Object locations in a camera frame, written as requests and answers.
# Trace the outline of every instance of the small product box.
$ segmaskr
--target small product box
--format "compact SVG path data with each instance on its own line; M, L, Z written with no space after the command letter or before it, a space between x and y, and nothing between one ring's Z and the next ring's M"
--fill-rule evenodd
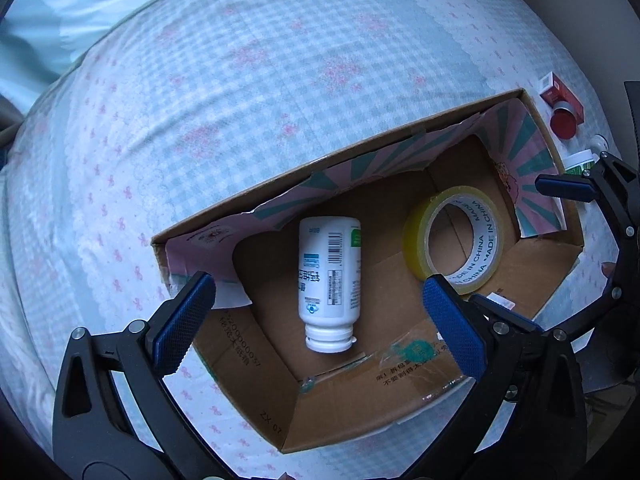
M560 101L569 103L575 111L577 124L584 122L582 103L555 73L549 72L540 80L540 97L552 108Z

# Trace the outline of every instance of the yellow tape roll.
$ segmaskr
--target yellow tape roll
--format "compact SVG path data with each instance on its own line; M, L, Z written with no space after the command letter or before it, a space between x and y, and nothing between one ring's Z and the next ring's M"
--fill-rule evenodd
M495 272L502 255L502 223L495 204L479 189L451 187L419 203L404 224L402 252L411 272L426 280L437 274L429 254L429 232L446 205L460 208L471 222L474 244L471 256L456 272L445 276L458 294L478 290Z

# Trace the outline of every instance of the green label stripe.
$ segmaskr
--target green label stripe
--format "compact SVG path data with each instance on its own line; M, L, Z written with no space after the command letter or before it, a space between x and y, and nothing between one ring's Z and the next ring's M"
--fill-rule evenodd
M576 166L575 168L571 168L570 170L566 170L565 173L568 175L581 175L584 170L590 170L595 166L595 162L592 160L587 160L582 163L580 166Z
M351 230L351 247L360 247L361 243L360 229Z

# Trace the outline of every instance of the white cap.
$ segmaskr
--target white cap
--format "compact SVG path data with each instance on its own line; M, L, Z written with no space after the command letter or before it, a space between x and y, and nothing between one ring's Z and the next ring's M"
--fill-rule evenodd
M562 165L565 171L586 164L587 162L593 162L593 153L591 153L591 150L582 150L581 152L573 153L572 155L562 158Z
M356 342L353 336L353 325L324 328L306 324L305 334L306 346L322 354L344 352Z
M591 137L589 148L593 152L593 161L597 162L600 158L600 153L609 151L609 142L600 134L596 134Z

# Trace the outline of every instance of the bedsheet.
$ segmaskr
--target bedsheet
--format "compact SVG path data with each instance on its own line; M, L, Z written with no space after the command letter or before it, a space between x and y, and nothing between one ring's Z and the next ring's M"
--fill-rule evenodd
M557 142L561 155L596 133L616 153L593 89L521 0L159 0L142 10L39 99L3 170L17 308L40 381L56 384L74 327L122 330L168 297L153 234L389 128L517 87L535 96L551 70L586 110L578 136ZM581 205L580 218L585 250L539 314L543 326L594 300L600 262L616 257L597 207ZM398 475L470 387L374 435L285 456L242 420L193 350L165 383L236 472L298 480ZM153 443L122 378L118 386ZM506 404L485 445L509 414ZM43 406L41 426L48 416Z
M26 430L50 454L55 389L24 320L11 256L6 191L6 172L0 171L0 384Z

